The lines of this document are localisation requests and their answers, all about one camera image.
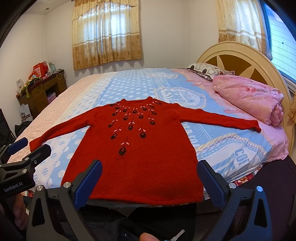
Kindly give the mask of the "person's left hand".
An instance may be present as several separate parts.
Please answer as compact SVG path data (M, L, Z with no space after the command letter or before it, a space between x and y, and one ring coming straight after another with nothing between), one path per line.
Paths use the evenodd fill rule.
M1 203L1 213L5 214L6 212L13 214L15 225L20 230L24 230L27 227L28 215L21 193Z

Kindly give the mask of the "person's right hand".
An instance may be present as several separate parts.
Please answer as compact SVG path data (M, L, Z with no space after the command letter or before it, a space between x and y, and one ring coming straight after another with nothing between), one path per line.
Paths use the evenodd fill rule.
M159 241L159 239L149 233L142 233L139 241Z

